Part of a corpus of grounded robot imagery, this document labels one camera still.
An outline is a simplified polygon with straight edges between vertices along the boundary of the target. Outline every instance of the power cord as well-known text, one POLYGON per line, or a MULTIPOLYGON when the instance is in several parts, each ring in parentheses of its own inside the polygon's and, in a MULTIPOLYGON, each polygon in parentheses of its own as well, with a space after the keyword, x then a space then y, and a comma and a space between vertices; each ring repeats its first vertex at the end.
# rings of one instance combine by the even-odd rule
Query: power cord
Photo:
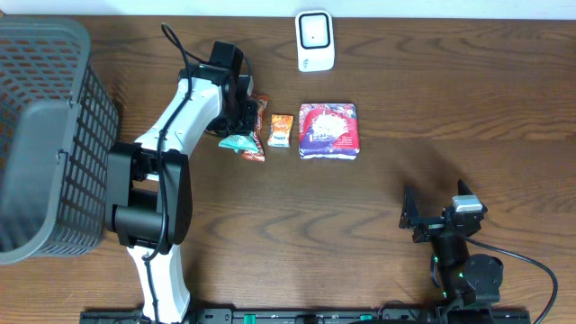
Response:
POLYGON ((432 254, 432 257, 430 258, 430 278, 432 278, 432 284, 436 287, 436 288, 440 288, 440 283, 438 282, 438 280, 436 279, 436 272, 437 272, 437 267, 436 267, 436 263, 437 263, 437 257, 432 254))
POLYGON ((152 295, 152 305, 154 307, 154 322, 156 324, 159 323, 158 297, 156 296, 156 291, 154 289, 154 283, 152 280, 152 266, 151 266, 150 262, 158 255, 158 253, 160 252, 160 249, 164 245, 164 240, 166 239, 168 218, 169 218, 168 217, 168 199, 167 199, 167 193, 166 193, 166 180, 164 179, 164 163, 162 161, 162 144, 164 143, 164 140, 166 139, 166 135, 167 135, 168 129, 170 128, 170 124, 172 124, 172 122, 174 121, 174 119, 176 118, 178 113, 180 113, 180 111, 186 105, 188 100, 190 100, 190 94, 192 93, 192 76, 191 76, 190 71, 188 70, 189 62, 188 62, 187 56, 190 56, 191 58, 196 59, 200 63, 204 63, 203 60, 197 58, 195 55, 191 54, 190 52, 188 52, 187 50, 184 49, 184 47, 182 46, 182 43, 180 42, 180 40, 178 39, 178 37, 176 36, 174 31, 172 31, 172 29, 170 28, 170 26, 167 23, 162 22, 161 28, 162 28, 162 32, 168 38, 168 40, 172 44, 174 44, 180 50, 180 53, 182 54, 182 59, 184 60, 184 68, 186 71, 186 77, 188 78, 188 89, 186 91, 186 94, 184 95, 184 99, 182 99, 182 102, 178 105, 178 107, 176 107, 174 112, 172 112, 172 114, 170 115, 170 117, 168 118, 168 120, 166 121, 166 123, 164 124, 162 129, 160 130, 160 132, 158 134, 158 142, 157 142, 157 146, 156 146, 157 174, 158 174, 158 182, 160 185, 160 196, 161 196, 160 198, 162 199, 162 225, 160 227, 160 237, 158 238, 158 243, 156 245, 156 248, 154 248, 154 251, 152 251, 152 253, 150 255, 142 257, 142 260, 144 261, 144 265, 146 266, 146 275, 148 277, 148 287, 150 289, 150 294, 152 295))
POLYGON ((552 279, 552 295, 550 296, 550 300, 548 301, 548 303, 546 304, 546 307, 544 307, 544 310, 542 311, 542 313, 540 313, 540 316, 538 316, 538 318, 536 319, 536 321, 534 322, 534 324, 540 324, 542 323, 542 321, 544 320, 544 318, 546 317, 546 315, 548 314, 548 312, 550 311, 550 309, 552 308, 552 306, 554 306, 554 302, 556 301, 556 296, 558 295, 558 279, 556 279, 556 275, 554 274, 554 272, 552 270, 550 270, 549 267, 547 267, 546 265, 530 258, 527 256, 522 256, 518 253, 514 253, 508 250, 505 250, 503 248, 499 248, 499 247, 493 247, 491 245, 479 242, 475 239, 472 238, 468 238, 467 236, 465 236, 461 231, 459 231, 456 226, 452 223, 451 220, 448 220, 447 222, 452 229, 454 230, 454 233, 461 239, 465 240, 466 242, 470 243, 470 244, 474 244, 477 247, 480 248, 486 248, 490 251, 494 251, 494 252, 499 252, 501 254, 505 254, 509 257, 515 257, 517 259, 520 259, 524 262, 529 263, 530 265, 533 266, 537 266, 540 269, 546 271, 546 273, 550 276, 550 279, 552 279))

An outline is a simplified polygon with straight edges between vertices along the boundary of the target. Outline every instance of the white wall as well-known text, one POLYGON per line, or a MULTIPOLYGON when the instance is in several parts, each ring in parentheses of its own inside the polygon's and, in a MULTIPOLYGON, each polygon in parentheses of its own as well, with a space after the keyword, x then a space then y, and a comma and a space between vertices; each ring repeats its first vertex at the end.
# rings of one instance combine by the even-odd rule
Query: white wall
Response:
POLYGON ((295 16, 319 8, 336 17, 576 19, 576 0, 0 0, 7 14, 295 16))

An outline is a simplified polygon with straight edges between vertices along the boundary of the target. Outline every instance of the teal wrapper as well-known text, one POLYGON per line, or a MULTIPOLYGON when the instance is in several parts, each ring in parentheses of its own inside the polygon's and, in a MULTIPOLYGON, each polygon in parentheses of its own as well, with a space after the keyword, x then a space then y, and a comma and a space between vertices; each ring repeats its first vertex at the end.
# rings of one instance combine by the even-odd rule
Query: teal wrapper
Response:
POLYGON ((258 152, 258 147, 254 142, 252 134, 250 135, 230 135, 218 143, 218 146, 225 149, 234 149, 238 153, 241 150, 258 152))

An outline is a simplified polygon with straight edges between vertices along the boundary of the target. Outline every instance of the orange snack packet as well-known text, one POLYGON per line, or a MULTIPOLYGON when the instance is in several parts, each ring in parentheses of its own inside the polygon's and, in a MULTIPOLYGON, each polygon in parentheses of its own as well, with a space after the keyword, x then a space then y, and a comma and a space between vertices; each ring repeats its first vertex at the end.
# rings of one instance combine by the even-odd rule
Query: orange snack packet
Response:
POLYGON ((290 130, 292 129, 294 116, 291 115, 272 115, 270 127, 270 137, 268 145, 278 148, 290 147, 290 130))
POLYGON ((258 112, 256 116, 256 123, 254 125, 254 132, 252 133, 252 138, 256 143, 256 147, 258 148, 258 152, 251 152, 251 151, 244 151, 242 153, 242 157, 251 160, 251 161, 259 161, 264 162, 266 160, 266 156, 264 154, 264 148, 262 147, 262 141, 260 140, 260 134, 262 133, 262 124, 264 121, 264 111, 266 110, 266 105, 268 104, 268 96, 267 95, 252 95, 252 99, 255 99, 258 103, 258 112))

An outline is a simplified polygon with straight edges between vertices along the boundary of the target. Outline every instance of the gray plastic basket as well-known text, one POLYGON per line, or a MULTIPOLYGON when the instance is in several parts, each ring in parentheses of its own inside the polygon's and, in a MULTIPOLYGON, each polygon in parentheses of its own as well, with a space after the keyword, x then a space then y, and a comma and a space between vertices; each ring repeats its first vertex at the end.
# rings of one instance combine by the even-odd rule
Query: gray plastic basket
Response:
POLYGON ((0 264, 100 242, 118 112, 66 19, 0 18, 0 264))

